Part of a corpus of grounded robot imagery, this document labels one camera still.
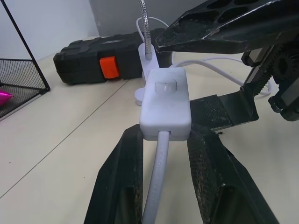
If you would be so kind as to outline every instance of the table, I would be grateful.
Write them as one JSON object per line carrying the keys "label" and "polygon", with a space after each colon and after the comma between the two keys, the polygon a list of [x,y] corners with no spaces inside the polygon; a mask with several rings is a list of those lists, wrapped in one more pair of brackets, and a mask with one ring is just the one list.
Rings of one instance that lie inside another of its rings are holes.
{"label": "table", "polygon": [[[211,56],[215,55],[177,53],[175,61]],[[39,61],[52,91],[0,122],[0,223],[82,224],[100,167],[123,131],[139,120],[134,92],[143,86],[141,79],[67,86],[52,58]],[[243,80],[250,71],[234,61],[211,63]],[[186,71],[190,99],[239,88],[198,65]],[[283,120],[267,100],[256,99],[257,122],[223,130],[221,140],[247,168],[279,222],[295,224],[299,222],[299,123]],[[143,203],[155,148],[155,142],[145,141]],[[202,223],[186,142],[170,143],[156,219],[156,224],[164,223]]]}

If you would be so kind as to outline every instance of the white wall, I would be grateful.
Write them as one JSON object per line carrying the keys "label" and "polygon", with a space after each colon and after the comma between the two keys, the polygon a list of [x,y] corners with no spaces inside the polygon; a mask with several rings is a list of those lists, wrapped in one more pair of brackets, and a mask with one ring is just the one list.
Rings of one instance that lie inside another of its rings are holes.
{"label": "white wall", "polygon": [[[88,0],[6,0],[6,4],[37,60],[72,41],[99,35]],[[0,58],[29,59],[2,4]]]}

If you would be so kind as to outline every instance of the wire mesh basket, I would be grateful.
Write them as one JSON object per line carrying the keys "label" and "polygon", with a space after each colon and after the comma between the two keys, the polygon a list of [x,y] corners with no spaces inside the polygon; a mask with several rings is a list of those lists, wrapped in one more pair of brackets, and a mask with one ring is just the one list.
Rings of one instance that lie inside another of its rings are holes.
{"label": "wire mesh basket", "polygon": [[31,60],[0,59],[0,91],[9,93],[12,96],[7,102],[0,105],[0,120],[35,99],[37,96],[50,91],[46,79],[38,67],[4,0],[1,0],[1,3],[28,51]]}

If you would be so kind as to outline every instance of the gray wall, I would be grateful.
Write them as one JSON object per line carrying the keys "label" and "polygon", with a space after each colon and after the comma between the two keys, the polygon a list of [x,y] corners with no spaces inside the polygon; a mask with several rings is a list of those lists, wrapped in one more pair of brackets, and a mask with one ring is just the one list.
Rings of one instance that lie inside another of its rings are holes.
{"label": "gray wall", "polygon": [[[138,0],[89,0],[100,36],[128,34],[136,31],[135,21],[141,16]],[[168,25],[185,11],[205,0],[146,0],[149,16]],[[157,22],[150,28],[162,27]]]}
{"label": "gray wall", "polygon": [[[88,0],[6,0],[34,57],[60,51],[72,41],[98,36]],[[0,58],[29,59],[0,3]]]}

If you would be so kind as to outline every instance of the black toolbox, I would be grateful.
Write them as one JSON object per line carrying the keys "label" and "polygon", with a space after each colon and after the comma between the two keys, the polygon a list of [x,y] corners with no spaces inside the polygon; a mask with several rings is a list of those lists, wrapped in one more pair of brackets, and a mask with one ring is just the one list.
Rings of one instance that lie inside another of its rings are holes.
{"label": "black toolbox", "polygon": [[[154,45],[165,29],[151,31]],[[75,41],[54,56],[54,64],[61,80],[67,84],[100,83],[112,78],[142,76],[138,47],[142,40],[138,32]],[[171,52],[157,53],[161,68],[171,66]]]}

